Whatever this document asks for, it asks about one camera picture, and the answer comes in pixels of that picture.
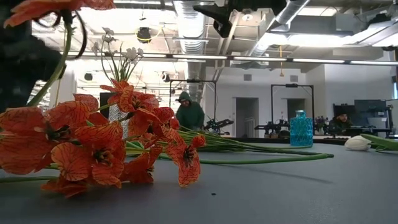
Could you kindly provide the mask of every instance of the vase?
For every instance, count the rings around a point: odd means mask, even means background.
[[[126,116],[127,113],[120,111],[117,105],[112,105],[109,107],[108,119],[110,122],[118,121],[125,118]],[[125,139],[129,136],[129,121],[122,121],[121,126],[123,128],[123,138]]]
[[[304,110],[296,111],[296,117],[290,119],[290,144],[292,146],[312,146],[312,118],[305,117]]]

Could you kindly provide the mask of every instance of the person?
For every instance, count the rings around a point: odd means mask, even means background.
[[[347,114],[344,111],[339,111],[329,122],[329,132],[330,134],[345,134],[346,130],[352,125]]]
[[[180,94],[178,102],[180,102],[181,105],[175,117],[180,122],[181,127],[196,131],[203,129],[205,113],[199,103],[192,101],[189,94],[185,91]]]

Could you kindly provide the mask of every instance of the doorway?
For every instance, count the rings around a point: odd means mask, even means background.
[[[254,128],[259,122],[259,99],[236,98],[235,137],[258,138],[258,131]]]
[[[296,117],[297,110],[305,110],[305,99],[287,99],[287,119]]]

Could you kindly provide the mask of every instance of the glass bottle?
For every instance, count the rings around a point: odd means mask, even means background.
[[[312,146],[313,122],[305,117],[304,110],[296,111],[296,117],[290,119],[290,145]]]

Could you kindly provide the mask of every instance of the gray table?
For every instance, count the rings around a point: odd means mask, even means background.
[[[398,154],[315,145],[334,159],[251,166],[202,165],[200,180],[177,184],[177,168],[155,164],[155,184],[94,190],[77,198],[41,192],[42,182],[0,185],[0,223],[395,224]],[[262,159],[264,154],[200,154]]]

